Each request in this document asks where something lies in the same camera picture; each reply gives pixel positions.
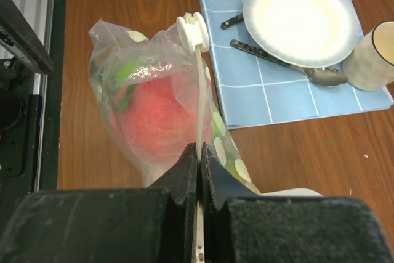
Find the brown wood surface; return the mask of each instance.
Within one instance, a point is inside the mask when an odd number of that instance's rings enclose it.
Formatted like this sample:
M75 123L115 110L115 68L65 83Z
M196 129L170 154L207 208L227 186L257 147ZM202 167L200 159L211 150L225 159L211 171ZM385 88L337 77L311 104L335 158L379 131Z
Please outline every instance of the brown wood surface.
M353 3L364 33L381 21L394 20L394 0ZM201 11L199 0L67 0L59 189L142 186L140 173L105 130L90 89L89 29L102 18L150 38L179 15L194 11ZM211 66L209 55L204 58ZM394 84L390 91L394 94ZM376 212L394 245L393 122L392 108L231 134L262 192L306 187L325 196L361 198Z

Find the blue placemat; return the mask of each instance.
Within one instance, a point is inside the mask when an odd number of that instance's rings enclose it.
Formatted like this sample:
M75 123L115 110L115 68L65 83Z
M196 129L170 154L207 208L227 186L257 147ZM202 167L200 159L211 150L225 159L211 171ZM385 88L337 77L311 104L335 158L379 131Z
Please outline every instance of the blue placemat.
M372 92L351 84L319 87L301 72L230 47L232 39L255 45L244 23L220 29L223 21L242 12L243 1L200 0L222 116L229 128L388 109L393 104L386 87Z

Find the white mug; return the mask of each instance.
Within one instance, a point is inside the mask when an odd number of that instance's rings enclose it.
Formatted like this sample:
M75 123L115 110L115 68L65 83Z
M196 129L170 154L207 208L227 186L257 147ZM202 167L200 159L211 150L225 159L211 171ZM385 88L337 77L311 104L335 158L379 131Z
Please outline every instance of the white mug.
M394 21L382 22L369 32L342 62L349 82L365 91L394 81Z

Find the knife handle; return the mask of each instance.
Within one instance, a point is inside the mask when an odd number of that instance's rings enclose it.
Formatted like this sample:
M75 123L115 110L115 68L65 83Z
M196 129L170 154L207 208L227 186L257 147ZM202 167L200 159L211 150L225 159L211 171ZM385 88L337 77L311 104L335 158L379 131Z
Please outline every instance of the knife handle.
M236 15L235 17L232 17L231 19L224 21L221 24L221 29L226 30L227 28L234 26L235 24L238 24L240 22L242 22L244 20L244 15L243 14L239 14Z
M273 55L270 55L268 52L266 52L263 49L259 49L258 47L255 47L255 46L250 46L250 45L243 43L241 41L233 39L233 40L231 40L230 45L236 49L240 49L241 51L248 52L249 54L252 54L257 57L263 58L265 60L280 64L282 66L290 67L290 68L292 68L292 66L293 66L292 64L286 63L286 62L274 57Z

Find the plate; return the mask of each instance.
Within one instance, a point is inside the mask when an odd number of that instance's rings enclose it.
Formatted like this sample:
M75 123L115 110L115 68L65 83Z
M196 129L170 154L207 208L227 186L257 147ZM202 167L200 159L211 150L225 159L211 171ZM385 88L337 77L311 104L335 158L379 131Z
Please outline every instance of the plate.
M349 0L245 0L246 28L271 55L302 67L343 61L358 41Z

